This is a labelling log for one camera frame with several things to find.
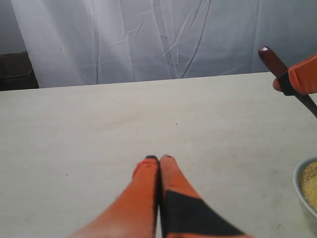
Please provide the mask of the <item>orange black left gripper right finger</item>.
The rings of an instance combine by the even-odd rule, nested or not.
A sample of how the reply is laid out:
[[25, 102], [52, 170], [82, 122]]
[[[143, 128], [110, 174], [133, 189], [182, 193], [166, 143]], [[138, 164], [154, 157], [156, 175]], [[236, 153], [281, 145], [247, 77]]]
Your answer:
[[210, 208], [193, 189], [174, 157], [160, 159], [164, 238], [250, 238]]

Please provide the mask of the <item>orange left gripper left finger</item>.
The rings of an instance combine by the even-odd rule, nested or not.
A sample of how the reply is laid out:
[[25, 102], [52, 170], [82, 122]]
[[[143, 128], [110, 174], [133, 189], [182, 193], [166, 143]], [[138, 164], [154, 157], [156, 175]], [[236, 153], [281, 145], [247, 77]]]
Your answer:
[[117, 199], [70, 238], [153, 238], [157, 224], [159, 161], [147, 156]]

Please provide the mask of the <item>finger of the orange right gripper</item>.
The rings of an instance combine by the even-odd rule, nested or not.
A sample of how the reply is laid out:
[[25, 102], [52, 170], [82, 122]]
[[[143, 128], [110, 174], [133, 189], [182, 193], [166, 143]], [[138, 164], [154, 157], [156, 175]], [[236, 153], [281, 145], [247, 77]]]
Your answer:
[[273, 88], [285, 96], [308, 95], [317, 92], [317, 55], [282, 70], [274, 79]]

